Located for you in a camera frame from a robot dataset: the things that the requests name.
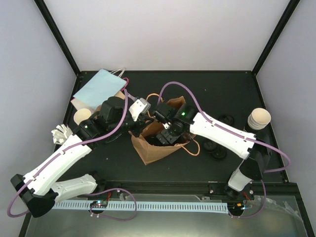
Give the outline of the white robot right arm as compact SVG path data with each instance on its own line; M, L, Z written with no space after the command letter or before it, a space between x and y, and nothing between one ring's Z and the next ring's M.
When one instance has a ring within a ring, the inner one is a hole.
M191 133L225 147L242 159L224 187L229 199L240 196L251 181L263 178L271 149L261 146L261 140L255 134L235 129L188 104L176 109L166 103L159 103L153 111L153 117L164 126L164 130L157 135L161 143L172 144L183 134Z

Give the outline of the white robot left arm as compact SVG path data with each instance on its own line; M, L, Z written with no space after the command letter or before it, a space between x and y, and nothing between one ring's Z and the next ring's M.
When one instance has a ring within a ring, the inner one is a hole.
M94 113L82 118L74 130L64 124L57 126L53 134L57 136L60 148L37 168L11 178L17 194L7 208L8 216L15 216L11 208L17 198L26 205L28 213L38 218L49 212L56 203L70 198L89 194L101 197L106 185L95 174L62 182L59 178L92 152L98 142L113 140L114 136L125 130L139 134L147 122L152 121L147 115L150 103L144 98L133 97L133 103L129 106L129 98L109 97Z

